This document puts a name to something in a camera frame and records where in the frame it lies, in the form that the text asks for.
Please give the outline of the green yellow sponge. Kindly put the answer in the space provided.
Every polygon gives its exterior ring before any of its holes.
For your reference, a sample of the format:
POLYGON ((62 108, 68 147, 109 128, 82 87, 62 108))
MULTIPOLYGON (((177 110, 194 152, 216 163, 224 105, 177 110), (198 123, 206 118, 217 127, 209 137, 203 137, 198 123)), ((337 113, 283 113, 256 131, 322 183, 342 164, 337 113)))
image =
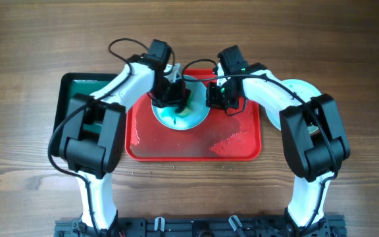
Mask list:
POLYGON ((178 116, 181 116, 181 117, 184 117, 184 116, 187 116, 188 114, 190 114, 192 112, 191 108, 188 107, 188 106, 182 106, 182 107, 179 107, 175 110, 175 113, 178 115, 178 116))

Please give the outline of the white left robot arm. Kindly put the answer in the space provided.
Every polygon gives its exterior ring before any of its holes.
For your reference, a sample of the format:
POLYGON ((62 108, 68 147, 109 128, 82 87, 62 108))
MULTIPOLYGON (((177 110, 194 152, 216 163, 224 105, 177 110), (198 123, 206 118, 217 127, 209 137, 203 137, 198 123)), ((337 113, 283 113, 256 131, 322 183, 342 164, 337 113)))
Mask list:
POLYGON ((181 67, 170 65, 168 57, 133 55, 106 86, 70 98, 64 118, 54 127, 47 155, 55 169, 78 180, 83 213, 73 229, 77 235, 119 236, 111 174, 124 149, 127 113, 147 94, 161 107, 179 105, 179 99, 168 97, 175 89, 179 96, 185 92, 181 67))

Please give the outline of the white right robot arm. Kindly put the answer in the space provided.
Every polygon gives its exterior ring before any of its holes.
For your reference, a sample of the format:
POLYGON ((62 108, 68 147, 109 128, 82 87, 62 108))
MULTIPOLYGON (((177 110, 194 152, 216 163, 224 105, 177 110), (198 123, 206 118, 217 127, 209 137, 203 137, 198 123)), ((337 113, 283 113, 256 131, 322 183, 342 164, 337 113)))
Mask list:
POLYGON ((295 175, 293 194, 285 210, 291 233, 309 234, 323 224, 328 187, 350 145, 334 99, 314 93, 311 85, 279 80, 264 65, 218 63, 209 84, 210 105, 225 109, 243 97, 263 106, 281 131, 284 156, 295 175))

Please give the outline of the white plate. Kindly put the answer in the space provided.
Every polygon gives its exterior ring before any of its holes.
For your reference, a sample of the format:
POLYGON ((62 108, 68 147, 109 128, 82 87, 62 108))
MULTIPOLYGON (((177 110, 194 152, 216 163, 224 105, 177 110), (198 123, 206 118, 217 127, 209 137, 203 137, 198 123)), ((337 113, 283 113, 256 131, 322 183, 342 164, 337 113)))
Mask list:
POLYGON ((189 130, 201 124, 209 114, 206 106, 206 85, 202 82, 186 82, 186 106, 177 112, 178 107, 158 107, 156 99, 151 95, 151 108, 155 118, 165 127, 173 130, 189 130))
MULTIPOLYGON (((321 95, 321 92, 316 87, 303 80, 287 79, 282 80, 282 84, 294 91, 305 102, 310 101, 312 97, 321 95)), ((272 125, 278 130, 281 130, 278 113, 274 113, 268 109, 265 110, 265 113, 272 125)))

